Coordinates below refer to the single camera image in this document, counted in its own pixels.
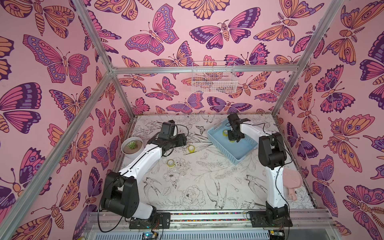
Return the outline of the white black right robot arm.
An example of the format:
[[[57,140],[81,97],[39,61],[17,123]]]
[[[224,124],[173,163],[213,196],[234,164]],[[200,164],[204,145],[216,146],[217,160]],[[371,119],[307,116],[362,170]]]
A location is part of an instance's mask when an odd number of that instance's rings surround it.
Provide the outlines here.
[[[284,197],[283,171],[287,160],[287,150],[280,133],[267,132],[247,118],[240,119],[237,114],[229,114],[231,129],[228,138],[237,143],[246,136],[258,142],[258,157],[265,167],[268,178],[268,196],[266,209],[247,213],[255,227],[292,227],[290,206]]]

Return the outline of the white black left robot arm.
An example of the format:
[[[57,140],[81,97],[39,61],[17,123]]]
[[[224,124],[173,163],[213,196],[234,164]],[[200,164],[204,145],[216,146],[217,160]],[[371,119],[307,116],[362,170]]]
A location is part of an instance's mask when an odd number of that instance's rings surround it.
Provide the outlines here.
[[[184,133],[168,139],[152,137],[144,150],[127,167],[107,175],[99,209],[123,219],[133,218],[154,224],[156,207],[141,202],[138,184],[166,151],[186,145],[187,136]]]

